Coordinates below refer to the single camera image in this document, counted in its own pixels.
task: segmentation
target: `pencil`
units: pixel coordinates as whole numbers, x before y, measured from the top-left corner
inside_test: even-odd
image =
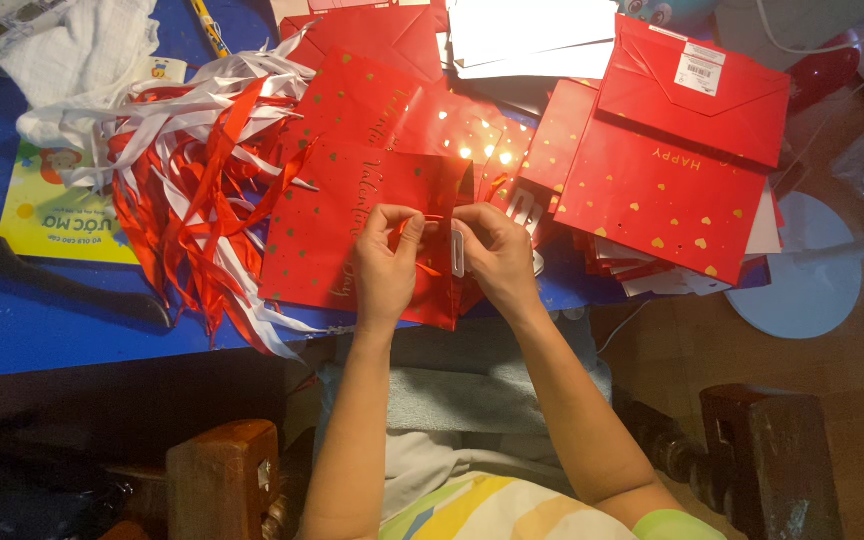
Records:
[[[201,23],[201,29],[205,30],[205,35],[208,36],[208,41],[212,44],[212,49],[219,58],[224,58],[229,55],[229,47],[222,41],[222,33],[219,31],[219,25],[209,15],[209,10],[206,9],[206,4],[202,0],[189,0],[192,2],[192,8],[198,15],[198,22]]]

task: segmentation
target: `hand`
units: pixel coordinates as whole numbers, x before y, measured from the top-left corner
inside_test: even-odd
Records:
[[[464,237],[465,262],[499,313],[510,324],[545,313],[536,286],[529,231],[487,202],[459,206],[452,217],[452,227]],[[483,232],[488,247],[470,226]]]
[[[395,252],[389,234],[409,220]],[[355,242],[352,263],[359,298],[357,331],[393,330],[416,290],[416,253],[426,216],[406,206],[376,204]]]

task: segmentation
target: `barcode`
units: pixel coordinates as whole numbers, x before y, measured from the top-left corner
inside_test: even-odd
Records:
[[[710,70],[708,70],[708,69],[703,69],[703,68],[701,68],[701,67],[697,67],[697,66],[695,66],[695,65],[693,65],[693,64],[691,64],[691,63],[688,65],[688,70],[691,71],[692,73],[697,73],[697,74],[699,74],[700,76],[705,77],[706,79],[708,79],[708,78],[710,78],[710,77],[713,76],[713,72],[712,72],[712,71],[710,71]]]

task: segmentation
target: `white cable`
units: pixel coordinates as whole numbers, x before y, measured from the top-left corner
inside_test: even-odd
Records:
[[[846,100],[852,99],[853,96],[858,94],[858,92],[861,92],[862,89],[864,89],[864,82],[859,84],[858,88],[856,88],[850,94],[848,94],[845,99]],[[819,124],[819,127],[815,129],[814,133],[812,133],[812,138],[810,138],[808,140],[808,143],[805,144],[805,148],[802,148],[801,152],[796,154],[795,160],[792,161],[792,164],[789,165],[788,168],[785,169],[785,173],[782,174],[781,178],[779,178],[775,182],[775,185],[772,186],[773,189],[777,190],[779,188],[779,186],[781,186],[783,184],[783,181],[786,179],[786,176],[788,176],[788,174],[790,172],[792,172],[793,167],[795,167],[796,165],[798,165],[799,162],[802,161],[802,157],[806,154],[806,152],[809,152],[809,149],[812,147],[812,143],[814,143],[815,140],[818,139],[819,134],[822,132],[822,129],[826,127],[826,124],[828,124],[829,121],[833,119],[833,117],[835,116],[836,113],[837,113],[837,110],[833,110],[832,112],[830,112],[829,114],[827,114],[825,116],[825,118],[822,120],[822,123]],[[793,186],[791,189],[789,189],[789,192],[791,192],[792,190],[795,190],[796,187],[798,187],[798,183],[795,186]]]
[[[629,321],[635,319],[635,318],[636,318],[636,315],[638,315],[639,312],[642,311],[642,308],[645,308],[646,306],[648,306],[650,302],[652,302],[652,300],[645,300],[645,303],[642,303],[642,305],[640,305],[640,306],[638,307],[638,309],[636,309],[633,313],[631,313],[631,314],[629,315],[629,318],[628,318],[628,319],[622,321],[622,324],[618,325],[618,327],[612,331],[612,333],[611,333],[611,335],[608,337],[608,339],[606,339],[606,344],[603,345],[601,349],[596,350],[596,351],[595,351],[595,354],[596,354],[596,355],[601,355],[602,352],[606,350],[606,347],[608,347],[609,344],[612,343],[612,338],[615,338],[615,337],[616,337],[616,334],[618,334],[618,331],[622,330],[622,327],[624,327],[626,324],[628,324]]]
[[[845,43],[843,45],[836,45],[834,47],[826,47],[824,49],[812,49],[810,51],[797,51],[795,49],[789,49],[788,47],[784,47],[781,43],[776,40],[776,37],[772,33],[772,26],[769,24],[769,17],[765,14],[765,4],[764,0],[755,0],[755,4],[758,6],[758,15],[762,18],[762,28],[765,29],[765,35],[769,37],[769,42],[778,48],[780,51],[784,51],[786,53],[792,53],[795,55],[814,55],[817,53],[831,53],[833,51],[841,51],[842,49],[851,49],[858,45],[859,43],[864,43],[864,38],[859,39],[858,41],[852,41],[849,43]]]

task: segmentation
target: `yellow notebook cover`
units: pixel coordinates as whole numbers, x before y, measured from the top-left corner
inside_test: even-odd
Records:
[[[138,264],[108,200],[85,187],[66,189],[59,171],[90,165],[68,148],[21,141],[2,210],[0,237],[18,255]]]

